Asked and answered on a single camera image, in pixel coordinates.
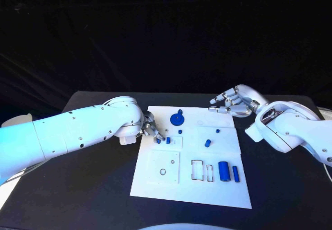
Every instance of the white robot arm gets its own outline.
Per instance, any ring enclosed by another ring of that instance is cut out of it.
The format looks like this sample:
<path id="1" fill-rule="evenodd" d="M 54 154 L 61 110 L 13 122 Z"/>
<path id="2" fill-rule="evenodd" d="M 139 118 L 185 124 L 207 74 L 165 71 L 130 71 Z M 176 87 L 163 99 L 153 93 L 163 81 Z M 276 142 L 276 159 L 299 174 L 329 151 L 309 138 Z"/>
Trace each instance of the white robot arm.
<path id="1" fill-rule="evenodd" d="M 153 114 L 143 113 L 136 99 L 127 96 L 0 128 L 0 185 L 25 168 L 103 142 L 113 135 L 120 138 L 120 144 L 127 145 L 143 134 L 165 140 Z"/>
<path id="2" fill-rule="evenodd" d="M 212 106 L 210 111 L 237 117 L 254 112 L 256 122 L 246 133 L 256 142 L 264 139 L 285 153 L 301 145 L 324 164 L 332 166 L 332 121 L 321 121 L 314 111 L 296 102 L 270 103 L 247 85 L 236 86 L 210 102 L 214 104 L 224 99 L 225 106 Z"/>

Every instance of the hole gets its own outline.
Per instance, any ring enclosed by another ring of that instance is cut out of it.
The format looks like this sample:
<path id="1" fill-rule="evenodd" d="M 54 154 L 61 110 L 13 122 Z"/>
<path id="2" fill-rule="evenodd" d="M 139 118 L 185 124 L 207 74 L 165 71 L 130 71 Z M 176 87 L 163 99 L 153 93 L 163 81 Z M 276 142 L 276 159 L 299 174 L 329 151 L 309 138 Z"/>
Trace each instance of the hole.
<path id="1" fill-rule="evenodd" d="M 166 170 L 160 169 L 160 174 L 165 175 L 166 174 Z"/>

